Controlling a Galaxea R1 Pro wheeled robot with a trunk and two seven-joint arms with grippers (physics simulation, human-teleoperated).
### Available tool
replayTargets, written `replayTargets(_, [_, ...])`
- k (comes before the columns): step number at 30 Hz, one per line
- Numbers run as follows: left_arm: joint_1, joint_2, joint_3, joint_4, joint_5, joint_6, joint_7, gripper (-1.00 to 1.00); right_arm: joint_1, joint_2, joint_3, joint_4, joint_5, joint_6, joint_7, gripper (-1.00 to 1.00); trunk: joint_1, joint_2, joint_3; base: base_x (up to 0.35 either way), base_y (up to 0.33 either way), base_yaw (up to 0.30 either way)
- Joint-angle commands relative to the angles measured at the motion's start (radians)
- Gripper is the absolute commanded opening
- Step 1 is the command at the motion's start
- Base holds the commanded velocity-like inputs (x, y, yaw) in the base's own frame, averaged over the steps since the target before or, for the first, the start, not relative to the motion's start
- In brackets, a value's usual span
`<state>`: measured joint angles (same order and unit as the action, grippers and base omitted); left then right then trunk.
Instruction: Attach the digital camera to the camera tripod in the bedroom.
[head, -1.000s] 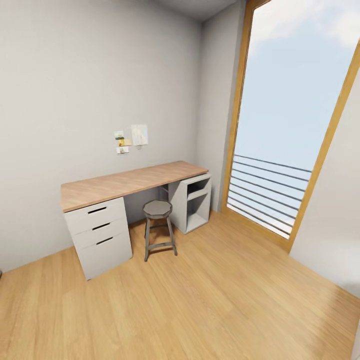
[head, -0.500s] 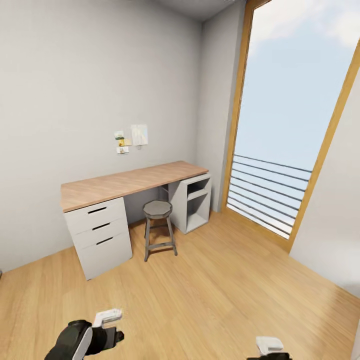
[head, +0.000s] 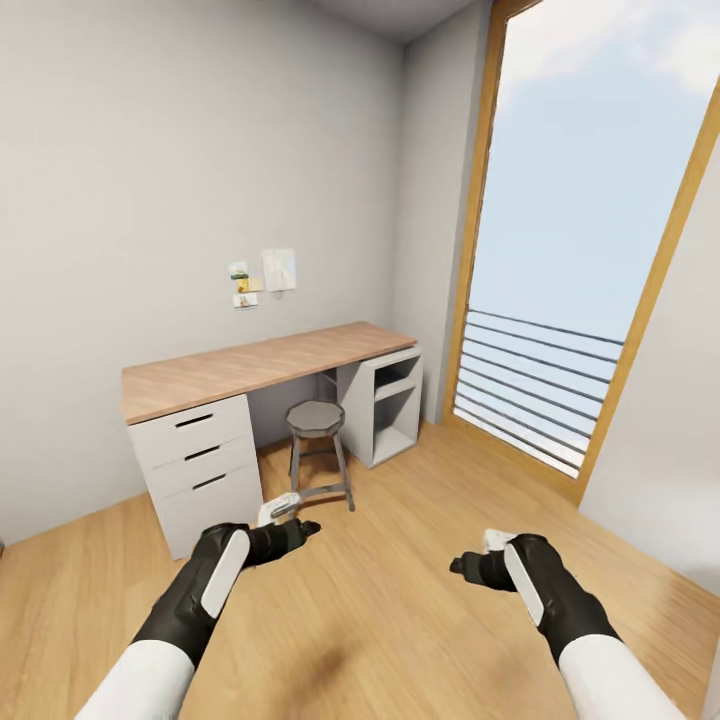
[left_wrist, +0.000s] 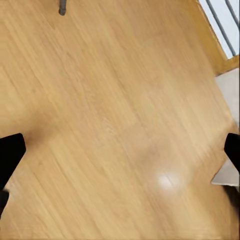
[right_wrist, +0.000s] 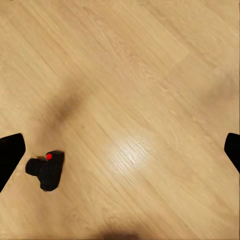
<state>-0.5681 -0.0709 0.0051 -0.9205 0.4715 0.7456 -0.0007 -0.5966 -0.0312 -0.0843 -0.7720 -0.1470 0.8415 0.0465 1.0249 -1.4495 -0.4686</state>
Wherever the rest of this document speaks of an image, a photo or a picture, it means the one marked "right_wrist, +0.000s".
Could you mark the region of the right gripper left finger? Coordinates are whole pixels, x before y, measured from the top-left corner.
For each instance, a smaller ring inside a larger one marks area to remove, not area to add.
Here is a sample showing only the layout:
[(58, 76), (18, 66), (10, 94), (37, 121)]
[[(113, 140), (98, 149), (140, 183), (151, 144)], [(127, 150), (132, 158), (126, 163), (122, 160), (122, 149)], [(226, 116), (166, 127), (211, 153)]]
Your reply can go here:
[(21, 133), (0, 138), (0, 193), (26, 152)]

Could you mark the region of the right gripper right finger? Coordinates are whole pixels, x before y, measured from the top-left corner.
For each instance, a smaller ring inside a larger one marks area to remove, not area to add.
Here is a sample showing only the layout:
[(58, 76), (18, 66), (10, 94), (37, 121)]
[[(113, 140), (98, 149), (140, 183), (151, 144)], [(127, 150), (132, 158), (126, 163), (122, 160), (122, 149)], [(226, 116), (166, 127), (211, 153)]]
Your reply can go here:
[(228, 133), (224, 151), (240, 173), (240, 135)]

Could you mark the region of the digital camera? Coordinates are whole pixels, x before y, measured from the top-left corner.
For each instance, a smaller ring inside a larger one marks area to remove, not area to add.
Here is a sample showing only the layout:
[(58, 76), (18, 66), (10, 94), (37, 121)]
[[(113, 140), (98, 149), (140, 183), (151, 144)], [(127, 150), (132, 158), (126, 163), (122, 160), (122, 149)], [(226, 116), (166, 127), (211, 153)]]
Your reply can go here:
[(64, 153), (51, 151), (47, 154), (48, 161), (31, 158), (25, 167), (25, 172), (37, 176), (40, 188), (44, 191), (53, 191), (58, 187), (61, 178)]

